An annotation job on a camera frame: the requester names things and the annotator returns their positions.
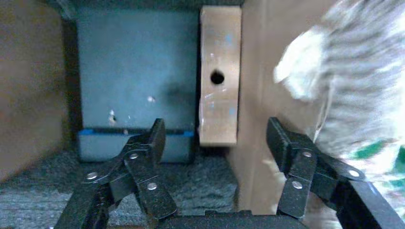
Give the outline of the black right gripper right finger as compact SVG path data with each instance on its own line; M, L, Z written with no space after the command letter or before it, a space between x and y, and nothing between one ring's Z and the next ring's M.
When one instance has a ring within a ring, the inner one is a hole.
M402 229L405 224L360 170L322 153L304 134L268 119L266 142L286 182L277 213L302 220L310 193L336 211L345 229Z

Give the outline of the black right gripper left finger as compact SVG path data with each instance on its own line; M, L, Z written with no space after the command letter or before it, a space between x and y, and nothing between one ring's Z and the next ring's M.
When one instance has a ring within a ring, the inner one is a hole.
M174 217L177 206L156 166L165 147L163 119L144 134L131 137L114 158L85 174L67 202L56 229L105 229L109 213L134 195L146 215L146 228L157 229Z

